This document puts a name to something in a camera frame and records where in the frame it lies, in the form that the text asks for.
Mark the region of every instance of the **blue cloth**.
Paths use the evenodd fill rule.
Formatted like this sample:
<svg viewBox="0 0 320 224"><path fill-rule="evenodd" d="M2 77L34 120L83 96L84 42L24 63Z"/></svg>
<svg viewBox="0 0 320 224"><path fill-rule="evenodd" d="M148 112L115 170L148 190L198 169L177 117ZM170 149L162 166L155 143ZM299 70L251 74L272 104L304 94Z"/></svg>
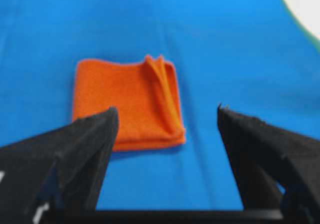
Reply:
<svg viewBox="0 0 320 224"><path fill-rule="evenodd" d="M242 209L220 102L320 138L320 54L282 0L0 0L0 145L71 122L77 61L146 54L176 66L187 143L114 153L98 209Z"/></svg>

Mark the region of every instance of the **dark object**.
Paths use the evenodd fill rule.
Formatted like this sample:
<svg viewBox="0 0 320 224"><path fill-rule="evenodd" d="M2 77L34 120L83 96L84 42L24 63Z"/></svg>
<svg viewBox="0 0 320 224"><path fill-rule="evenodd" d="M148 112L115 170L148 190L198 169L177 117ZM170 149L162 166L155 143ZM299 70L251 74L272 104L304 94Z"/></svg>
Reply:
<svg viewBox="0 0 320 224"><path fill-rule="evenodd" d="M49 209L42 224L320 222L319 141L220 107L218 128L243 212L95 211L118 130L117 112L110 109L0 149L0 171L6 172L4 178L0 172L1 221L37 223L42 208ZM275 181L285 187L284 196Z"/></svg>
<svg viewBox="0 0 320 224"><path fill-rule="evenodd" d="M110 108L1 148L1 223L31 223L45 203L94 210L117 132L118 114Z"/></svg>
<svg viewBox="0 0 320 224"><path fill-rule="evenodd" d="M245 209L280 208L288 220L320 222L319 141L220 107L218 128Z"/></svg>

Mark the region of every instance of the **blue table surface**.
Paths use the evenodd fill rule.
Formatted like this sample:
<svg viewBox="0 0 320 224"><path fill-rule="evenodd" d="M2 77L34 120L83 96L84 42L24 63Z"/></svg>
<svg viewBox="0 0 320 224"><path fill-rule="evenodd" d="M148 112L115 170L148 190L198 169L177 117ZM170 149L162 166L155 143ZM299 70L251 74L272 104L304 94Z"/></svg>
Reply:
<svg viewBox="0 0 320 224"><path fill-rule="evenodd" d="M77 62L162 54L185 145L113 153L98 209L243 208L219 103L320 138L320 53L282 0L0 0L0 146L71 122Z"/></svg>

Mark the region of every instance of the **white label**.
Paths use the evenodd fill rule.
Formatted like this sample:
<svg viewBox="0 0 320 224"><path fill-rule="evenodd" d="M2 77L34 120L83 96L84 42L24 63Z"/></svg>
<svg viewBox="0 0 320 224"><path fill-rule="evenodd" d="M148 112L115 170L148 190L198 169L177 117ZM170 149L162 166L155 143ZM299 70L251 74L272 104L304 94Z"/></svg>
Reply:
<svg viewBox="0 0 320 224"><path fill-rule="evenodd" d="M45 203L43 206L40 206L36 209L35 215L33 217L33 223L34 224L39 224L42 213L44 211L48 211L50 208L49 203Z"/></svg>
<svg viewBox="0 0 320 224"><path fill-rule="evenodd" d="M2 179L4 178L4 176L5 176L5 172L0 171L0 183L1 183Z"/></svg>

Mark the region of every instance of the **folded towel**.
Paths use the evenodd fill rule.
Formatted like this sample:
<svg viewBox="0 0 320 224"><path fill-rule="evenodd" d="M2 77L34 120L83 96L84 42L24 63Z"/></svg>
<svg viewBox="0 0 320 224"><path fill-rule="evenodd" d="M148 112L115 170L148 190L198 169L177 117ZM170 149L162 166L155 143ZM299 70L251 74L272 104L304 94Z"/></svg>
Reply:
<svg viewBox="0 0 320 224"><path fill-rule="evenodd" d="M114 151L160 149L186 141L175 67L163 57L120 65L98 59L78 64L73 117L118 109Z"/></svg>

